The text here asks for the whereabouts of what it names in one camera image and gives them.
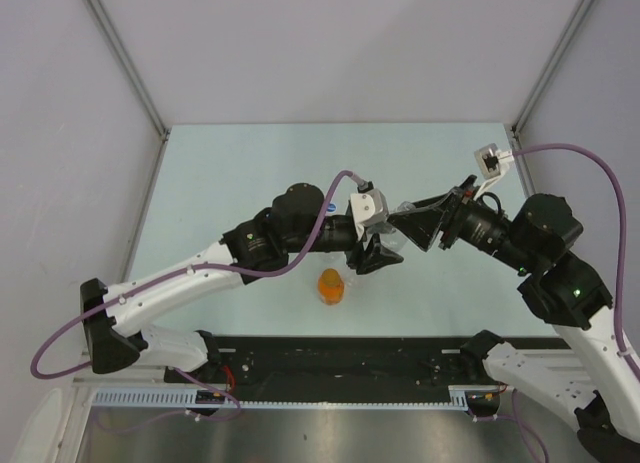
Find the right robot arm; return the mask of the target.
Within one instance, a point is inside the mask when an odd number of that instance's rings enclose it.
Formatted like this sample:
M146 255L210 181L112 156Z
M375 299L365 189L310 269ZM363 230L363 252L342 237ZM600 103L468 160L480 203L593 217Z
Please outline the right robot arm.
M542 193L508 219L484 203L474 182L469 177L388 221L424 251L464 241L516 270L527 307L570 347L591 384L561 376L487 330L463 346L463 376L473 384L492 378L544 406L599 462L638 461L639 357L622 328L618 300L570 250L581 223L564 198Z

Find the orange bottle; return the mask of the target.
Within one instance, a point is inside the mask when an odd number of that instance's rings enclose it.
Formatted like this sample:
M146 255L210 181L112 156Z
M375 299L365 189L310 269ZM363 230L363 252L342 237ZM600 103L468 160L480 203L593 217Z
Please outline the orange bottle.
M345 293L345 284L340 273L334 268L325 269L318 278L317 291L324 304L339 304Z

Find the clear plastic bottle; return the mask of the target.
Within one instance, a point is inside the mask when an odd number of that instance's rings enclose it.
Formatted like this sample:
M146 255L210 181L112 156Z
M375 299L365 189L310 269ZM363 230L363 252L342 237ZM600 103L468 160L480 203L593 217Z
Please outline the clear plastic bottle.
M389 223L378 223L367 228L367 237L372 237L374 234L380 236L381 243L385 248L397 254L401 253L402 248L407 242L407 238L398 230L394 229ZM364 283L374 275L374 273L357 275L355 270L348 267L347 256L344 252L320 253L318 259L321 270L327 268L335 269L343 279L345 285L349 288L362 287Z

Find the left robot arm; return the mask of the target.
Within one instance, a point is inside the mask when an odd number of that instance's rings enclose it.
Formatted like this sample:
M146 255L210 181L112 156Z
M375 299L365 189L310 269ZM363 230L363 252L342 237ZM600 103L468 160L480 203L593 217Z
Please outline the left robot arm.
M349 197L343 215L327 212L329 198L310 184L290 186L252 219L240 223L193 257L137 282L107 286L94 278L80 286L80 310L96 374L136 362L177 367L197 381L214 380L221 359L213 336L155 326L160 316L208 293L282 275L304 249L343 253L359 275L402 262L381 242L389 216L383 193L366 183Z

